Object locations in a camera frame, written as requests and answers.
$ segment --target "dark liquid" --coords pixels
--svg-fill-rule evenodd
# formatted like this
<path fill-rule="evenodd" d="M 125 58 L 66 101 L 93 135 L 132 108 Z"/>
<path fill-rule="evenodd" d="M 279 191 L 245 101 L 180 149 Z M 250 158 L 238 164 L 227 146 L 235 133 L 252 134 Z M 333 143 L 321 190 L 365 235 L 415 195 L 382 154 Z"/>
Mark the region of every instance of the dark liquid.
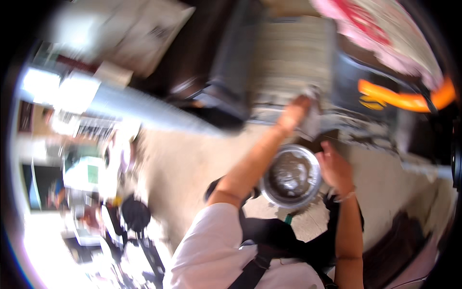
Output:
<path fill-rule="evenodd" d="M 269 170 L 269 183 L 281 197 L 299 197 L 310 188 L 310 169 L 302 155 L 283 153 Z"/>

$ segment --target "shoulder strap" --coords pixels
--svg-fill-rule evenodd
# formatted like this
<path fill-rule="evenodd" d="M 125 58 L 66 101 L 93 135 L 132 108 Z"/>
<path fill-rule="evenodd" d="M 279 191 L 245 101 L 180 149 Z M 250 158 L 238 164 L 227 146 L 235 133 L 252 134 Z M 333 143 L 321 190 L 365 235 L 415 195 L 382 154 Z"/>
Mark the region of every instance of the shoulder strap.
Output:
<path fill-rule="evenodd" d="M 241 275 L 228 289 L 254 289 L 263 277 L 263 274 L 269 269 L 272 259 L 295 257 L 287 251 L 277 250 L 267 245 L 258 244 L 257 246 L 258 249 L 255 258 L 247 263 L 242 269 Z M 326 274 L 322 272 L 317 273 L 325 284 L 326 289 L 338 289 L 338 286 Z"/>

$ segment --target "white shirt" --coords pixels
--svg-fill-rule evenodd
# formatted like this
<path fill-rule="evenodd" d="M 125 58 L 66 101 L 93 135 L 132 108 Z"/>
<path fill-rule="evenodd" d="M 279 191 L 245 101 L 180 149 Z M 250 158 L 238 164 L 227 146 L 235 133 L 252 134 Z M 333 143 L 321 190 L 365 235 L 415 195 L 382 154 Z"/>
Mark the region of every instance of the white shirt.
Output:
<path fill-rule="evenodd" d="M 242 268 L 253 260 L 257 246 L 242 246 L 238 210 L 216 203 L 200 211 L 175 251 L 167 268 L 164 288 L 228 288 Z M 324 288 L 307 263 L 296 259 L 273 259 L 258 289 Z"/>

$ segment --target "hand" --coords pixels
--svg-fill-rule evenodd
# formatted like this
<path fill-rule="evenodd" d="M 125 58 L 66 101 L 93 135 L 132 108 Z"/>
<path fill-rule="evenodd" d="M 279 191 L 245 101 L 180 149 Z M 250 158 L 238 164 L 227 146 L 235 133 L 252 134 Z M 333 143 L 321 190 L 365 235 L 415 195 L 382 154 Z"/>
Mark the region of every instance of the hand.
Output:
<path fill-rule="evenodd" d="M 323 152 L 316 153 L 324 181 L 344 197 L 354 190 L 351 165 L 334 149 L 328 141 L 321 142 Z"/>
<path fill-rule="evenodd" d="M 311 101 L 308 97 L 299 95 L 291 103 L 286 105 L 277 124 L 280 125 L 285 132 L 291 133 L 305 117 L 310 103 Z"/>

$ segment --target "concrete floor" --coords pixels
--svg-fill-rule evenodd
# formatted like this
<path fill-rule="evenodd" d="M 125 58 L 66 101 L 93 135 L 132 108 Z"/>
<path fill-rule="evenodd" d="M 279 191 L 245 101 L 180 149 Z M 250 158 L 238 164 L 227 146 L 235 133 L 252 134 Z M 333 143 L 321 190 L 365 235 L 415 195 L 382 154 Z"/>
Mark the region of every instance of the concrete floor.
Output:
<path fill-rule="evenodd" d="M 268 126 L 249 124 L 239 135 L 227 138 L 141 132 L 134 190 L 148 202 L 164 231 L 162 241 L 170 254 L 195 215 L 204 208 L 203 194 L 210 182 L 226 174 L 267 129 Z M 411 206 L 412 215 L 428 220 L 440 186 L 438 180 L 429 183 L 426 176 L 403 171 L 399 159 L 388 154 L 345 145 L 340 145 L 339 151 L 354 169 L 358 201 L 365 218 L 365 250 L 386 233 L 393 216 L 404 207 Z M 309 241 L 326 229 L 328 211 L 320 197 L 317 199 L 292 220 L 295 234 L 301 240 Z M 449 208 L 450 204 L 445 202 L 440 210 L 451 211 Z M 278 211 L 263 196 L 249 200 L 244 210 L 247 216 L 260 218 L 275 218 Z"/>

